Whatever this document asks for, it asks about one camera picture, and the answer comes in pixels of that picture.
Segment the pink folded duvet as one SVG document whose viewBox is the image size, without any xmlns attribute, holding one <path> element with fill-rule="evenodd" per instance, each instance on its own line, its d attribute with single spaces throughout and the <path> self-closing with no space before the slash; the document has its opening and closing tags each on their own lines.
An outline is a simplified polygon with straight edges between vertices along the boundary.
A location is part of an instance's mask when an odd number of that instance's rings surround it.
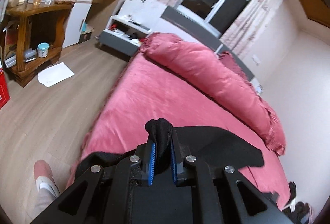
<svg viewBox="0 0 330 224">
<path fill-rule="evenodd" d="M 187 42 L 171 33 L 149 35 L 139 49 L 147 58 L 168 68 L 244 122 L 277 155 L 286 138 L 274 109 L 252 84 L 227 68 L 203 44 Z"/>
</svg>

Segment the pink ruffled pillow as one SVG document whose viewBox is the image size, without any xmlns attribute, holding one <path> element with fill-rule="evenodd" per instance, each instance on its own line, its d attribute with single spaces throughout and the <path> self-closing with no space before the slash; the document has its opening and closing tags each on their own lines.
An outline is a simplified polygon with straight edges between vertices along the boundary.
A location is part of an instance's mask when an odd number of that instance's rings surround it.
<svg viewBox="0 0 330 224">
<path fill-rule="evenodd" d="M 243 69 L 237 64 L 236 60 L 232 56 L 232 54 L 228 51 L 223 51 L 219 54 L 220 62 L 232 72 L 241 76 L 244 80 L 249 81 L 247 74 L 243 71 Z"/>
</svg>

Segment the grey white headboard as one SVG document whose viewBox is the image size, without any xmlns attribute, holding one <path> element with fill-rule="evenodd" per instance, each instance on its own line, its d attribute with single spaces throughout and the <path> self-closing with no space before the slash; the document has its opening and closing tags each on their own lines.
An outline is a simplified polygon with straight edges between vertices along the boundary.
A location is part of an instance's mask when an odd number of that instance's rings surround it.
<svg viewBox="0 0 330 224">
<path fill-rule="evenodd" d="M 263 88 L 255 75 L 231 49 L 203 26 L 171 6 L 156 0 L 125 0 L 119 9 L 118 15 L 149 28 L 151 32 L 174 33 L 186 41 L 200 42 L 218 55 L 223 51 L 228 51 L 246 74 L 257 93 L 261 94 L 263 92 Z"/>
</svg>

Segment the round pink bed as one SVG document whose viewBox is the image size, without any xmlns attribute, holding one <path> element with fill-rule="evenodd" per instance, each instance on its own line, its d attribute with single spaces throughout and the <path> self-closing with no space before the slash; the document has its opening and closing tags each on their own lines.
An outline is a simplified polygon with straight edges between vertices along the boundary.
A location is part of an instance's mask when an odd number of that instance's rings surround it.
<svg viewBox="0 0 330 224">
<path fill-rule="evenodd" d="M 85 135 L 68 184 L 73 183 L 78 164 L 93 152 L 121 155 L 146 143 L 145 124 L 159 118 L 166 119 L 174 127 L 220 127 L 260 149 L 264 166 L 243 168 L 240 172 L 261 192 L 278 193 L 277 206 L 284 208 L 290 189 L 276 153 L 234 114 L 185 80 L 152 63 L 142 53 L 130 60 L 91 131 Z"/>
</svg>

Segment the wall socket right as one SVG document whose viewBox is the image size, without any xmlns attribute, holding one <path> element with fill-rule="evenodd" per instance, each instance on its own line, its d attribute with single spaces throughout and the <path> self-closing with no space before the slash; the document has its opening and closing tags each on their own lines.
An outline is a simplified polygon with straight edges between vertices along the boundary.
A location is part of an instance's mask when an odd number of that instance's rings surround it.
<svg viewBox="0 0 330 224">
<path fill-rule="evenodd" d="M 260 61 L 260 59 L 258 58 L 257 55 L 253 55 L 252 60 L 255 62 L 256 65 L 261 64 L 261 61 Z"/>
</svg>

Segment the white wooden cabinet desk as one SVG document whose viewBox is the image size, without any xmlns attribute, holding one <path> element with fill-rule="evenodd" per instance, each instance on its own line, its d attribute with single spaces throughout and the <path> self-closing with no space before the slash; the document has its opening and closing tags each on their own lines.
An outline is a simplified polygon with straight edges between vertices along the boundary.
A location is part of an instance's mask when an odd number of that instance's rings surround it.
<svg viewBox="0 0 330 224">
<path fill-rule="evenodd" d="M 65 39 L 62 47 L 66 48 L 96 36 L 106 27 L 106 20 L 111 16 L 119 0 L 75 0 L 68 19 L 65 22 Z"/>
</svg>

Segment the white paper sheet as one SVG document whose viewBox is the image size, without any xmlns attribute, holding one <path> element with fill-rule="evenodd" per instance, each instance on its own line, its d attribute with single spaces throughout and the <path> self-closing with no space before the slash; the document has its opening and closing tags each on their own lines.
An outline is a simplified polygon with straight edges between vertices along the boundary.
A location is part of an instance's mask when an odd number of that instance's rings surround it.
<svg viewBox="0 0 330 224">
<path fill-rule="evenodd" d="M 38 82 L 48 88 L 74 75 L 75 73 L 73 73 L 63 62 L 61 62 L 39 72 Z"/>
</svg>

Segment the wooden side table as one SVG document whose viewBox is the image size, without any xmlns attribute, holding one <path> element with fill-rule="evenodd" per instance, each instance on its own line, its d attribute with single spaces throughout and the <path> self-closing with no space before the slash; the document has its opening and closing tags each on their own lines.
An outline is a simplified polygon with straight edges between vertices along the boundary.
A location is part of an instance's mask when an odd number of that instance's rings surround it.
<svg viewBox="0 0 330 224">
<path fill-rule="evenodd" d="M 59 60 L 65 39 L 64 23 L 72 8 L 72 4 L 34 6 L 28 3 L 6 9 L 7 19 L 18 22 L 16 65 L 9 68 L 9 72 L 20 86 L 30 83 L 41 67 Z M 50 45 L 48 55 L 25 62 L 24 52 L 36 49 L 43 42 Z"/>
</svg>

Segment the light blue lidded jar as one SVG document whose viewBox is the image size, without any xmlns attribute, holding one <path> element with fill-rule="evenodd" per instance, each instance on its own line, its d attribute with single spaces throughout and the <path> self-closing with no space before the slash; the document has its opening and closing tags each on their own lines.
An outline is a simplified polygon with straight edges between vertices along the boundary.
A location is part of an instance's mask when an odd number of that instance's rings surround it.
<svg viewBox="0 0 330 224">
<path fill-rule="evenodd" d="M 50 45 L 47 42 L 42 42 L 37 46 L 37 53 L 39 58 L 45 58 L 48 56 Z"/>
</svg>

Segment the black pants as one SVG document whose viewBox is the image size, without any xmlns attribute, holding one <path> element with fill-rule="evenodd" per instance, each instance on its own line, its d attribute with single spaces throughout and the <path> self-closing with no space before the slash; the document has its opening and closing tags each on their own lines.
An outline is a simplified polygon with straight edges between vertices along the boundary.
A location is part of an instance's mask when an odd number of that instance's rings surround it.
<svg viewBox="0 0 330 224">
<path fill-rule="evenodd" d="M 77 165 L 74 179 L 78 179 L 93 165 L 100 165 L 104 169 L 114 168 L 124 160 L 137 154 L 140 164 L 132 171 L 131 184 L 142 188 L 170 188 L 186 187 L 195 183 L 195 173 L 188 167 L 187 156 L 193 155 L 198 162 L 207 166 L 211 179 L 219 181 L 224 168 L 228 165 L 234 167 L 241 174 L 243 180 L 254 184 L 250 168 L 263 167 L 265 162 L 260 149 L 251 145 L 232 132 L 212 126 L 181 126 L 174 127 L 164 118 L 149 120 L 145 126 L 147 138 L 137 148 L 123 154 L 114 150 L 92 150 Z M 185 180 L 180 185 L 175 185 L 171 171 L 171 137 L 176 133 L 180 144 L 180 151 L 184 158 Z M 152 185 L 141 184 L 141 158 L 148 141 L 156 145 L 156 162 Z"/>
</svg>

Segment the red cardboard box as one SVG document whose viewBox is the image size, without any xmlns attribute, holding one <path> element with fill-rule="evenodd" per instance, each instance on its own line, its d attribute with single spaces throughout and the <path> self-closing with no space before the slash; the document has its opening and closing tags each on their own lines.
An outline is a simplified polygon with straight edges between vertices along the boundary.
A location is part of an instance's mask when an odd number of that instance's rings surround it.
<svg viewBox="0 0 330 224">
<path fill-rule="evenodd" d="M 0 108 L 10 100 L 7 83 L 5 79 L 5 74 L 3 68 L 1 68 L 0 72 Z"/>
</svg>

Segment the white grey nightstand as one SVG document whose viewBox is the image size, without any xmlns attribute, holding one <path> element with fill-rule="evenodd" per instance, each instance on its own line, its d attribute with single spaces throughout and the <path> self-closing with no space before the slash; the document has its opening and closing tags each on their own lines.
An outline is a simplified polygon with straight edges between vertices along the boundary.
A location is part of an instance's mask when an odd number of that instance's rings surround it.
<svg viewBox="0 0 330 224">
<path fill-rule="evenodd" d="M 99 35 L 99 42 L 127 56 L 133 56 L 151 29 L 127 16 L 111 16 Z"/>
</svg>

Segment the right floral curtain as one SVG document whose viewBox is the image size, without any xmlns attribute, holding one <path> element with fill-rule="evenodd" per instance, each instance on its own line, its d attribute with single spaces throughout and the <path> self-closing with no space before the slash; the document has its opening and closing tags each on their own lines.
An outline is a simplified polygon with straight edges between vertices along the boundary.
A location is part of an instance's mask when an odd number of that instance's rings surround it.
<svg viewBox="0 0 330 224">
<path fill-rule="evenodd" d="M 284 0 L 250 0 L 224 32 L 220 41 L 236 56 L 244 58 L 266 29 Z"/>
</svg>

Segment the person's foot pink slipper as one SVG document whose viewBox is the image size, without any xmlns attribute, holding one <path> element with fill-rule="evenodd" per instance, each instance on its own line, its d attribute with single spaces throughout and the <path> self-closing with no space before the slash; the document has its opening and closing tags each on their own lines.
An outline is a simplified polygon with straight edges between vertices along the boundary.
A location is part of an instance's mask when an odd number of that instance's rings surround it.
<svg viewBox="0 0 330 224">
<path fill-rule="evenodd" d="M 55 198 L 60 196 L 60 191 L 53 178 L 51 167 L 45 160 L 38 160 L 34 164 L 34 179 L 37 191 L 46 189 Z"/>
</svg>

